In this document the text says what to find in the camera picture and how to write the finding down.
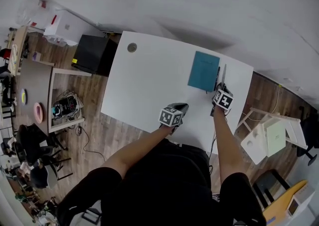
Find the pink bowl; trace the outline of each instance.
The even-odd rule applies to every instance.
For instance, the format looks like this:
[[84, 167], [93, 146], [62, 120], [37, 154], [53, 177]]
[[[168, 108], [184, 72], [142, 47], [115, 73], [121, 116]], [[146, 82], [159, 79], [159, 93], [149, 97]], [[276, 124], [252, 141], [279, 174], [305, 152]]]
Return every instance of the pink bowl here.
[[34, 104], [33, 113], [34, 113], [35, 120], [37, 121], [37, 123], [40, 124], [43, 121], [43, 111], [39, 103]]

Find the forearm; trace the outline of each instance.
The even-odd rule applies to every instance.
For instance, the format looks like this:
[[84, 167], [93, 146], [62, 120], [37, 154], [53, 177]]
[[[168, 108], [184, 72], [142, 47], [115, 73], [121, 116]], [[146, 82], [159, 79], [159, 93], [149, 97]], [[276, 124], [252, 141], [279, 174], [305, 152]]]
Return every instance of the forearm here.
[[244, 162], [239, 146], [226, 122], [224, 112], [217, 106], [214, 112], [216, 141], [221, 183], [231, 174], [244, 172]]
[[120, 173], [122, 178], [127, 170], [143, 158], [161, 140], [170, 134], [172, 127], [162, 126], [154, 132], [124, 146], [113, 154], [102, 167], [110, 167]]

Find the round hole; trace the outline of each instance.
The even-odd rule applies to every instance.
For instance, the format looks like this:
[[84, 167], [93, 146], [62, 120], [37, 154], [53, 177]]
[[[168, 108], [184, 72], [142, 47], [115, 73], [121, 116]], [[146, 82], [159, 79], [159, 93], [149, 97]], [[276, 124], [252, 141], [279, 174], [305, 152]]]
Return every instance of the round hole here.
[[128, 46], [128, 52], [135, 52], [137, 48], [138, 46], [136, 45], [136, 43], [130, 43]]

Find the black shirt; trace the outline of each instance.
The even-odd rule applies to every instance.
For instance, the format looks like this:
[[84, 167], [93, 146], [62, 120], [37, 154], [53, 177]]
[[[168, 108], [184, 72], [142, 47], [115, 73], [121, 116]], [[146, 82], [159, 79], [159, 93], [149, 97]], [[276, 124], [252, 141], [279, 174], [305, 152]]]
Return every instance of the black shirt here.
[[132, 167], [122, 180], [111, 168], [91, 171], [58, 207], [61, 225], [101, 200], [102, 225], [118, 222], [192, 222], [196, 225], [266, 225], [245, 174], [229, 176], [220, 202], [212, 198], [208, 158], [198, 148], [163, 141]]

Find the black box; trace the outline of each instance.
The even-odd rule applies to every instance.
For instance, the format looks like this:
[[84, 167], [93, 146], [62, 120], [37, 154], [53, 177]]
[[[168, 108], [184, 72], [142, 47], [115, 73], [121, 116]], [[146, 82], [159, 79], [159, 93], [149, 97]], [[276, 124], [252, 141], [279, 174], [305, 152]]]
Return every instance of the black box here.
[[107, 37], [83, 35], [72, 66], [92, 74], [109, 76], [118, 44]]

